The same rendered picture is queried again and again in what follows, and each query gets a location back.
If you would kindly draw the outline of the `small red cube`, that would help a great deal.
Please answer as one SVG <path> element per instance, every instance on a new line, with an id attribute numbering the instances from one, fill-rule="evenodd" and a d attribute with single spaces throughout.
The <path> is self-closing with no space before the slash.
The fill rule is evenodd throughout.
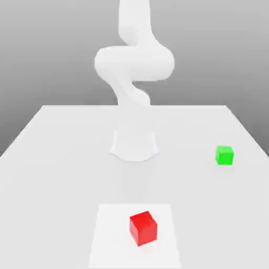
<path id="1" fill-rule="evenodd" d="M 137 246 L 157 240 L 158 225 L 149 211 L 144 211 L 129 218 L 129 230 Z"/>

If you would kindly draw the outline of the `small green cube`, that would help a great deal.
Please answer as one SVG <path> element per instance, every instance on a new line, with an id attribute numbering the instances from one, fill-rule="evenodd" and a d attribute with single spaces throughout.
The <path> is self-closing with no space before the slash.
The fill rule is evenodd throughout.
<path id="1" fill-rule="evenodd" d="M 215 159 L 218 165 L 232 165 L 234 151 L 231 146 L 216 146 Z"/>

